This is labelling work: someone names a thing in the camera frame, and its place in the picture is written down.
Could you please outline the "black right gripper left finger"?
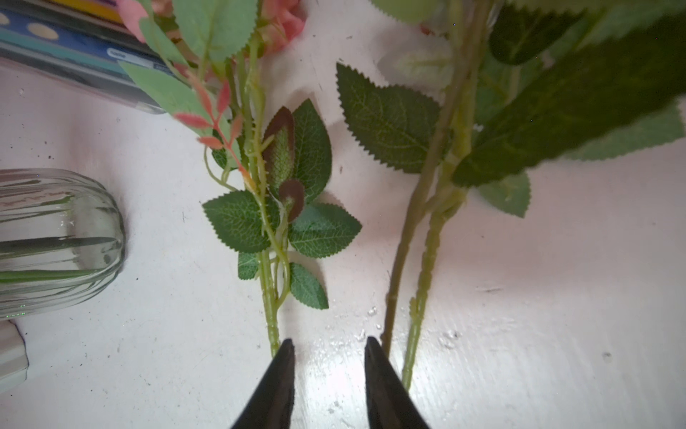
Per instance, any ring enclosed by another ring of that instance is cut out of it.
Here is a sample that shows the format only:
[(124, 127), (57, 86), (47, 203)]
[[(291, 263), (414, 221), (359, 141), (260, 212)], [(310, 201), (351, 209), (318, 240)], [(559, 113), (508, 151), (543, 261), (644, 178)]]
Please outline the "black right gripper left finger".
[(284, 340), (232, 429), (289, 429), (295, 402), (295, 346)]

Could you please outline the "white ribbed ceramic vase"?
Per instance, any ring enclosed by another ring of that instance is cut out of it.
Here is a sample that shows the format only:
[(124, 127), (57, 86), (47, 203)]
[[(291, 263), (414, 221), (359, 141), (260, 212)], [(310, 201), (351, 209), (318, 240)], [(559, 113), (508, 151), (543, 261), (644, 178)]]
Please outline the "white ribbed ceramic vase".
[(18, 327), (9, 320), (1, 321), (0, 338), (0, 393), (7, 393), (24, 383), (28, 377), (30, 361), (26, 344)]

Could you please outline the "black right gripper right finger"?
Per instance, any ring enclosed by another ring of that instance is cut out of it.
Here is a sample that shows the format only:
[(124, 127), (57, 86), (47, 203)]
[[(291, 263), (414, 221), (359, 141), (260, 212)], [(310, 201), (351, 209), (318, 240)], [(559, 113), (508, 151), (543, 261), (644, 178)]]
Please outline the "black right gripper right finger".
[(378, 340), (369, 336), (364, 349), (366, 407), (371, 429), (429, 429), (391, 366)]

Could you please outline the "pink peony flower branch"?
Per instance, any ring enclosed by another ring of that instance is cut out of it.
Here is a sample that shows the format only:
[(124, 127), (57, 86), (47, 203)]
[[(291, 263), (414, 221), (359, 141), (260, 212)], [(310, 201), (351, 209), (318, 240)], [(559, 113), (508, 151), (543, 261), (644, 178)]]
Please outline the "pink peony flower branch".
[(448, 15), (453, 24), (448, 37), (448, 64), (452, 67), (452, 75), (441, 107), (423, 93), (403, 86), (378, 87), (360, 71), (346, 64), (336, 64), (339, 103), (344, 110), (348, 129), (360, 144), (399, 143), (402, 139), (416, 140), (427, 132), (431, 134), (426, 141), (424, 155), (412, 155), (411, 166), (403, 169), (409, 173), (419, 173), (420, 176), (407, 207), (386, 295), (381, 335), (385, 356), (391, 352), (402, 273), (416, 228), (424, 218), (436, 169), (444, 156), (449, 123), (464, 92), (470, 67), (481, 49), (483, 36), (488, 32), (491, 13), (496, 12), (499, 5), (499, 1), (475, 1), (467, 9), (463, 1), (448, 3)]

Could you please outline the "light pink rose stem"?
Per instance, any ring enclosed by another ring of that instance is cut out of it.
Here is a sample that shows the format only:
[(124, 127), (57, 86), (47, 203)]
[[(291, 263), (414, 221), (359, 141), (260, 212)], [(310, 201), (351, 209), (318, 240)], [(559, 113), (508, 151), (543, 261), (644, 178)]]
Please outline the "light pink rose stem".
[[(439, 24), (448, 37), (448, 3)], [(682, 1), (499, 1), (449, 123), (423, 221), (401, 379), (412, 383), (441, 233), (468, 191), (580, 148), (663, 109), (685, 91)]]

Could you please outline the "clear ribbed glass vase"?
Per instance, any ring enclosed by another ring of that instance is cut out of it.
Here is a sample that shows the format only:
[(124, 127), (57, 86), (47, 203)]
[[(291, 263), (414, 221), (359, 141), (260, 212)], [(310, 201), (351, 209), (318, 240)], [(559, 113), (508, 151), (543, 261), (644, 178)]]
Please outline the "clear ribbed glass vase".
[(1, 173), (1, 318), (80, 304), (123, 270), (127, 237), (114, 197), (64, 169)]

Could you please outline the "pink peony pair white vase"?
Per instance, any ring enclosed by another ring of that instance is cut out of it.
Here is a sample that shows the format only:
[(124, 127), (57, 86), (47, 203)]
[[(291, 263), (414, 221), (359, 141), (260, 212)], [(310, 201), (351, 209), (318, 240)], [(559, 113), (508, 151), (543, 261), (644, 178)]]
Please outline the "pink peony pair white vase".
[(119, 1), (125, 28), (162, 70), (123, 70), (166, 114), (195, 134), (221, 196), (202, 206), (216, 237), (238, 255), (240, 279), (258, 280), (271, 350), (289, 298), (329, 305), (308, 259), (333, 256), (361, 231), (343, 207), (321, 201), (332, 141), (314, 102), (267, 114), (263, 63), (305, 28), (298, 1)]

